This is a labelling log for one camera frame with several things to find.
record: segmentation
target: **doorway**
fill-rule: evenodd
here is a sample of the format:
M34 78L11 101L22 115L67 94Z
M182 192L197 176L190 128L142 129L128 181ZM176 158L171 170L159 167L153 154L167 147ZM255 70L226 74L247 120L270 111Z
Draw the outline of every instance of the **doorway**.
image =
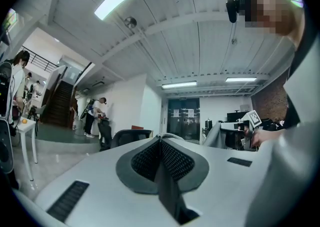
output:
M167 132L198 144L200 138L199 98L170 99Z

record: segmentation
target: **desk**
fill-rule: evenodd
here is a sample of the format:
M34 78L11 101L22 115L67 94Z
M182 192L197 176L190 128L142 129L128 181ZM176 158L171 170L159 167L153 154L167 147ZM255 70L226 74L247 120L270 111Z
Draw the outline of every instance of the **desk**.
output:
M26 172L29 176L30 181L33 181L34 178L32 177L29 161L28 161L28 154L27 154L27 147L26 147L26 132L32 130L31 140L32 140L33 160L34 160L34 163L38 163L37 152L36 152L36 122L31 119L26 119L24 117L21 117L16 127L18 128L21 135L21 147L22 147L23 161L26 168Z

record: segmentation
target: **black headset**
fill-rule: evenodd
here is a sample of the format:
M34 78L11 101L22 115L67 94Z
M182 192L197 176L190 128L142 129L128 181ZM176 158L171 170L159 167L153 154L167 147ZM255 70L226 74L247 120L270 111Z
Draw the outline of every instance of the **black headset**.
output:
M226 10L228 11L229 20L234 24L237 21L239 13L239 0L227 0L225 5Z

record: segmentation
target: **paper sign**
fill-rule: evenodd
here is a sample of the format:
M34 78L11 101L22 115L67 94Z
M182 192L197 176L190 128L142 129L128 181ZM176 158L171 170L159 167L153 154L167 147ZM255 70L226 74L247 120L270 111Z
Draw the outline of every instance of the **paper sign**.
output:
M188 118L194 118L194 117L195 117L195 110L188 109Z
M174 109L173 110L173 117L174 118L179 118L179 110L178 109Z

